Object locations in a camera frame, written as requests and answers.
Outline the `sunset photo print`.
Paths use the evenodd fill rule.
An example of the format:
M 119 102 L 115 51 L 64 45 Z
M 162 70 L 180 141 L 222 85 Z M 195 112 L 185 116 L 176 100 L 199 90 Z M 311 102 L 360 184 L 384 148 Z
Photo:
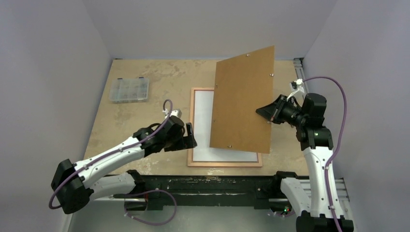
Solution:
M 259 162 L 257 153 L 210 147 L 213 90 L 193 91 L 193 132 L 197 146 L 193 149 L 193 162 Z

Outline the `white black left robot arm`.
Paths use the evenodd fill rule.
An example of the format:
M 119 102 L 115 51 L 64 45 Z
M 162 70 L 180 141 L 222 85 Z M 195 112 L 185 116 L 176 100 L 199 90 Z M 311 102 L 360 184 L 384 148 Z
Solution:
M 193 125 L 170 116 L 161 124 L 140 128 L 119 145 L 92 158 L 75 163 L 66 159 L 58 164 L 51 182 L 49 208 L 62 208 L 65 214 L 72 214 L 101 197 L 140 197 L 145 192 L 145 182 L 136 170 L 119 175 L 110 172 L 160 151 L 196 146 Z

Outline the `brown cardboard backing board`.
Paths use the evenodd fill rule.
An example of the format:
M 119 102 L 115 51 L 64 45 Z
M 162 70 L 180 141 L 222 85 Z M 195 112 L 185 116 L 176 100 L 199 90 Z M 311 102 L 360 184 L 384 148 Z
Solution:
M 210 147 L 267 154 L 271 126 L 256 109 L 273 101 L 275 48 L 216 64 Z

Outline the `clear plastic organizer box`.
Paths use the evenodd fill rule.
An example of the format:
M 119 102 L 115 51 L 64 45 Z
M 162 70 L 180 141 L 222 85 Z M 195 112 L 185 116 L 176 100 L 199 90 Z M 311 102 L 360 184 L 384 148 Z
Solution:
M 109 101 L 112 103 L 145 102 L 148 100 L 148 93 L 148 78 L 117 78 L 111 83 Z

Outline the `pink wooden picture frame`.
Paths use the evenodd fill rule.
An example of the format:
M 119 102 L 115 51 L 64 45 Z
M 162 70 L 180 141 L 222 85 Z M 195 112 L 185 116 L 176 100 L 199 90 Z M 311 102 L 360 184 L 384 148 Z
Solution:
M 199 90 L 213 90 L 213 88 L 205 88 L 205 87 L 194 87 L 191 90 L 191 100 L 190 100 L 190 122 L 192 123 L 193 116 L 193 99 L 194 99 L 194 93 L 193 91 L 195 89 Z M 240 168 L 240 167 L 245 167 L 245 168 L 260 168 L 262 167 L 262 155 L 260 153 L 258 154 L 259 157 L 259 162 L 257 163 L 250 163 L 250 162 L 193 162 L 192 160 L 192 152 L 193 149 L 188 150 L 188 166 L 190 167 L 206 167 L 206 168 L 218 168 L 218 167 L 232 167 L 232 168 Z

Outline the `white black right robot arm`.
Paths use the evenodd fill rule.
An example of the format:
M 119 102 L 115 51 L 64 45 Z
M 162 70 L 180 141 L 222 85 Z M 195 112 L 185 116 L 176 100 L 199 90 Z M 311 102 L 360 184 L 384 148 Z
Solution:
M 337 194 L 332 157 L 333 139 L 323 125 L 327 100 L 324 96 L 309 93 L 303 104 L 293 97 L 280 95 L 271 104 L 256 109 L 256 113 L 274 124 L 288 123 L 296 128 L 296 137 L 305 157 L 310 194 L 303 189 L 296 176 L 273 181 L 272 192 L 286 196 L 296 214 L 298 232 L 352 232 L 354 223 L 346 218 Z

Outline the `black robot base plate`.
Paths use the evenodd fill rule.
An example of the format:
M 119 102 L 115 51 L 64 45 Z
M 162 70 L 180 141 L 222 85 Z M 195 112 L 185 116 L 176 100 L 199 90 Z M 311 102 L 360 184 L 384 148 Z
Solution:
M 148 210 L 164 206 L 243 206 L 290 213 L 292 206 L 280 190 L 280 174 L 273 176 L 180 176 L 141 175 L 130 193 L 115 194 L 124 198 L 128 209 L 135 211 L 131 199 L 141 198 Z

